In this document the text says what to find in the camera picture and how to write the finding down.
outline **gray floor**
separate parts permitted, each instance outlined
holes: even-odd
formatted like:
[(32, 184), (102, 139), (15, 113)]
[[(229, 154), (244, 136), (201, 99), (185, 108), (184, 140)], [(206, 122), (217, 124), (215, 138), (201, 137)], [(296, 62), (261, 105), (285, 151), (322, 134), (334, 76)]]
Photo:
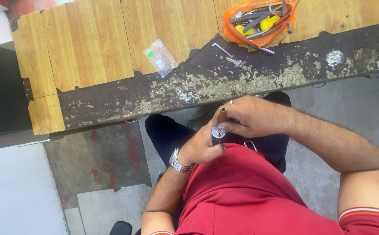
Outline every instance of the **gray floor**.
[[(330, 82), (321, 88), (310, 86), (284, 92), (290, 96), (295, 109), (349, 128), (379, 146), (379, 78), (356, 77)], [(186, 125), (197, 110), (184, 109), (164, 115)], [(144, 122), (145, 118), (141, 118), (140, 130), (151, 180), (156, 182), (165, 166), (144, 131)], [(322, 216), (337, 220), (339, 174), (293, 140), (288, 144), (286, 161), (285, 176), (307, 206)]]
[[(379, 146), (379, 78), (351, 78), (327, 83), (321, 88), (302, 87), (285, 91), (294, 108), (347, 127)], [(186, 125), (203, 108), (165, 113)], [(152, 187), (166, 170), (145, 131), (146, 117), (140, 118)], [(307, 206), (322, 216), (337, 220), (339, 174), (316, 154), (290, 140), (285, 176)], [(119, 191), (99, 190), (78, 194), (78, 208), (65, 210), (71, 235), (108, 234), (114, 222), (125, 220), (140, 228), (141, 213), (152, 192), (146, 184), (122, 187)]]

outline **wristwatch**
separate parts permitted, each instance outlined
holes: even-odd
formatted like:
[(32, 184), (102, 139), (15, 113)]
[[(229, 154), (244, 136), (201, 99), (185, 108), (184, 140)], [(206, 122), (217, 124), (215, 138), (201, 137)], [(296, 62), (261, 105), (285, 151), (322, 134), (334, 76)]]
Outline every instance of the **wristwatch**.
[(181, 163), (178, 162), (179, 151), (180, 151), (180, 148), (174, 149), (174, 152), (172, 153), (171, 158), (169, 159), (169, 164), (171, 164), (171, 166), (175, 168), (175, 170), (177, 170), (178, 172), (187, 173), (191, 170), (194, 164), (192, 164), (191, 166), (181, 165)]

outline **worn dark wood edge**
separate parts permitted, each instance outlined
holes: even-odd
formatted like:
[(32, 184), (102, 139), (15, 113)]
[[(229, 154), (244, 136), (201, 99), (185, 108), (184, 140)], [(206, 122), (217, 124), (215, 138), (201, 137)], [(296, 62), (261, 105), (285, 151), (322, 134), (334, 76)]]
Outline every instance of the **worn dark wood edge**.
[[(241, 68), (225, 60), (218, 43)], [(275, 56), (248, 52), (215, 37), (165, 78), (158, 73), (59, 92), (67, 130), (129, 120), (152, 113), (221, 102), (246, 94), (263, 94), (379, 72), (379, 25), (272, 47)], [(342, 53), (331, 67), (327, 55)]]

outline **orange plastic bag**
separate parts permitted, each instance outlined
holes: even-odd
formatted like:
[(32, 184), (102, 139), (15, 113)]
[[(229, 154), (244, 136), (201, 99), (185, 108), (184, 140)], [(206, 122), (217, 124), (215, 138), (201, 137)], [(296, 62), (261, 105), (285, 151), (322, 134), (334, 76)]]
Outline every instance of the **orange plastic bag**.
[(229, 40), (237, 42), (237, 43), (246, 43), (246, 44), (254, 44), (257, 46), (263, 46), (269, 41), (271, 41), (273, 38), (275, 38), (277, 35), (279, 35), (281, 32), (288, 29), (288, 24), (286, 22), (290, 22), (290, 25), (292, 25), (295, 21), (295, 13), (294, 10), (297, 7), (300, 0), (286, 0), (287, 3), (287, 13), (290, 14), (289, 18), (282, 23), (281, 25), (277, 26), (275, 30), (270, 32), (269, 34), (265, 36), (259, 36), (258, 38), (249, 40), (245, 36), (243, 36), (239, 31), (237, 31), (233, 24), (230, 23), (230, 20), (232, 17), (239, 11), (242, 12), (250, 12), (252, 8), (254, 7), (267, 7), (271, 3), (271, 1), (260, 1), (260, 0), (245, 0), (232, 8), (230, 8), (228, 11), (226, 11), (224, 15), (224, 33), (228, 37)]

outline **wooden handle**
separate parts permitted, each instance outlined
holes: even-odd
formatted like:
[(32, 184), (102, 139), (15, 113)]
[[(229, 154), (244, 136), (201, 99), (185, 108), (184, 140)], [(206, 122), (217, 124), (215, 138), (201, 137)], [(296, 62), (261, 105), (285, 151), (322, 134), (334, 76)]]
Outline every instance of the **wooden handle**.
[(222, 123), (226, 120), (226, 108), (221, 108), (218, 114), (218, 123)]

